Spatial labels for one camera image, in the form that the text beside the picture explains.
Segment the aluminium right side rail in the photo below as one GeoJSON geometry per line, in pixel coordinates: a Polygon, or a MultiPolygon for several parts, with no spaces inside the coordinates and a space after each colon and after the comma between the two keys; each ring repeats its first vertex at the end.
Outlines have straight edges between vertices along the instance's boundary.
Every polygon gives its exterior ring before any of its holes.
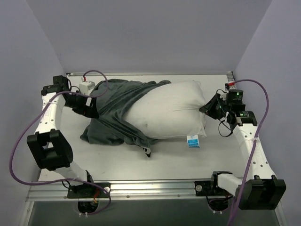
{"type": "Polygon", "coordinates": [[[227,89],[235,89],[236,83],[239,82],[253,82],[259,85],[263,90],[266,99],[266,109],[259,122],[252,111],[231,111],[235,115],[235,123],[232,124],[234,136],[238,141],[246,164],[244,178],[246,181],[251,179],[270,179],[271,176],[274,175],[274,172],[268,164],[268,160],[259,139],[259,131],[269,110],[269,96],[263,85],[251,79],[229,81],[225,86],[227,89]]]}

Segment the zebra print pillowcase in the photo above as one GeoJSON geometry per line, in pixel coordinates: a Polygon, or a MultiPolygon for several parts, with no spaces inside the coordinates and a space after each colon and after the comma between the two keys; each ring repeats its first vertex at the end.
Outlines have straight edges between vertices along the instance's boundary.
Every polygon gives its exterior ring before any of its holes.
{"type": "Polygon", "coordinates": [[[103,94],[96,100],[99,118],[91,119],[80,139],[89,144],[117,146],[135,145],[151,156],[151,146],[156,139],[146,137],[139,129],[123,118],[130,107],[151,90],[170,84],[168,80],[140,82],[110,79],[100,82],[91,92],[92,96],[103,94]]]}

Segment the aluminium rail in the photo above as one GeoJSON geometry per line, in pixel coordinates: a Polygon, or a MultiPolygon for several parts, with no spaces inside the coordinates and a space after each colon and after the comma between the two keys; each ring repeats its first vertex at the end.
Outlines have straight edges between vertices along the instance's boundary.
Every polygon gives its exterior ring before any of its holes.
{"type": "MultiPolygon", "coordinates": [[[[27,196],[29,202],[42,201],[67,201],[98,202],[102,200],[155,200],[173,198],[195,198],[194,181],[210,179],[178,179],[178,180],[128,180],[128,181],[85,181],[83,184],[95,186],[109,195],[108,198],[67,198],[71,180],[59,179],[56,181],[41,182],[31,185],[27,196]]],[[[215,196],[220,198],[232,198],[234,196],[215,196]]]]}
{"type": "Polygon", "coordinates": [[[244,178],[246,181],[251,179],[270,179],[271,176],[274,175],[274,172],[268,164],[268,160],[259,139],[259,131],[269,110],[269,96],[263,85],[251,79],[229,81],[225,86],[227,89],[235,89],[236,83],[239,82],[253,82],[259,85],[263,90],[266,99],[266,109],[259,122],[252,111],[231,111],[235,115],[235,123],[232,124],[234,136],[238,141],[246,164],[244,178]]]}

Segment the aluminium front rail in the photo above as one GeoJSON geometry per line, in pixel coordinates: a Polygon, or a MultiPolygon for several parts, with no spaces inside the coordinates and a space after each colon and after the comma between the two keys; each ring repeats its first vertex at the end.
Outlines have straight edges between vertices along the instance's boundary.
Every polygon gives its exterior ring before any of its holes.
{"type": "MultiPolygon", "coordinates": [[[[173,198],[195,198],[194,181],[210,179],[178,179],[178,180],[128,180],[128,181],[85,181],[83,184],[95,186],[109,195],[108,198],[67,198],[71,180],[59,179],[56,181],[41,182],[31,185],[27,196],[29,202],[42,201],[67,201],[98,202],[102,200],[155,200],[173,198]]],[[[215,196],[220,198],[232,198],[234,196],[215,196]]]]}

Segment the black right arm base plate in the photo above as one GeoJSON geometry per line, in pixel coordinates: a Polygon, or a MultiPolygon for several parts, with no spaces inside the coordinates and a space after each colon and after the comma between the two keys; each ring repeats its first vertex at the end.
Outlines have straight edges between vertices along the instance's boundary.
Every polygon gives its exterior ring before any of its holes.
{"type": "Polygon", "coordinates": [[[194,181],[194,189],[196,196],[231,196],[229,192],[219,187],[214,187],[210,180],[194,181]]]}

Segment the white pillow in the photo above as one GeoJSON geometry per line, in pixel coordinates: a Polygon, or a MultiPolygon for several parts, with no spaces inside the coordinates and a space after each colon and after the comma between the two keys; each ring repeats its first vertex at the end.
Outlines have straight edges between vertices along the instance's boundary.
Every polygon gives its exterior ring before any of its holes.
{"type": "Polygon", "coordinates": [[[122,119],[139,130],[152,147],[160,140],[198,135],[206,137],[206,104],[199,81],[162,85],[147,92],[122,119]]]}

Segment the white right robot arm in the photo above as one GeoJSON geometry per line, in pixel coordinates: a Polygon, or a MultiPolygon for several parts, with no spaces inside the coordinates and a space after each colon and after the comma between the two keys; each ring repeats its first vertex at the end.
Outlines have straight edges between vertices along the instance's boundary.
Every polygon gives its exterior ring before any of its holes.
{"type": "Polygon", "coordinates": [[[206,116],[229,124],[247,172],[242,179],[228,171],[213,172],[209,192],[234,196],[241,210],[274,210],[286,190],[286,184],[271,169],[258,136],[260,125],[254,113],[245,110],[242,100],[243,91],[234,89],[216,93],[200,108],[206,116]]]}

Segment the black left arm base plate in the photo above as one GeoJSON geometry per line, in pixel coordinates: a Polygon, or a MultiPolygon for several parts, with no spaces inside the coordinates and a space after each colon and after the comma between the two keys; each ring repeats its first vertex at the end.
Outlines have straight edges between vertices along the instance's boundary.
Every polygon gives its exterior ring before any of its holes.
{"type": "Polygon", "coordinates": [[[69,199],[108,198],[109,195],[95,186],[82,184],[70,186],[67,193],[69,199]]]}

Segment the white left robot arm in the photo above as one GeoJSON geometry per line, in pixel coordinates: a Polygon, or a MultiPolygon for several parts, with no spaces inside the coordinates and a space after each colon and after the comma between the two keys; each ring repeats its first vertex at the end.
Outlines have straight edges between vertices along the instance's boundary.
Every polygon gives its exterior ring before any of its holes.
{"type": "Polygon", "coordinates": [[[71,93],[68,78],[53,77],[53,84],[41,91],[43,115],[35,133],[27,137],[27,145],[40,169],[47,169],[71,179],[72,186],[78,186],[83,197],[94,194],[95,185],[88,171],[73,160],[72,147],[60,131],[64,107],[87,118],[97,118],[96,99],[87,96],[95,88],[92,81],[83,81],[75,94],[71,93]]]}

